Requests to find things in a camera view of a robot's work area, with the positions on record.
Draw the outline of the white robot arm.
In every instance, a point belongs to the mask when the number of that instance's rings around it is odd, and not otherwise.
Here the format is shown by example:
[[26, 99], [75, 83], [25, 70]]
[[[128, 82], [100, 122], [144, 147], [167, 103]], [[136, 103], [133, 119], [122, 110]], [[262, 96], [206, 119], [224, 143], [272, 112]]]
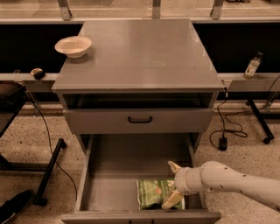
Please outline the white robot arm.
[[170, 209], [185, 196], [196, 193], [233, 192], [280, 211], [280, 181], [277, 179], [244, 174], [215, 161], [194, 168], [181, 167], [172, 161], [168, 165], [174, 173], [175, 189], [164, 199], [163, 209]]

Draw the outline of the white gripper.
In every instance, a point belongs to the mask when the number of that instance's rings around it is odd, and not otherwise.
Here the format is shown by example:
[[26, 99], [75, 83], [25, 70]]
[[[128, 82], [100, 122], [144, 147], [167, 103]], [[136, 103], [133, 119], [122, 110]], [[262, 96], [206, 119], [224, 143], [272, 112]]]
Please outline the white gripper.
[[170, 209], [175, 206], [184, 198], [184, 195], [193, 195], [204, 190], [199, 167], [181, 167], [172, 161], [169, 161], [168, 165], [175, 174], [174, 184], [177, 190], [169, 191], [163, 201], [163, 209]]

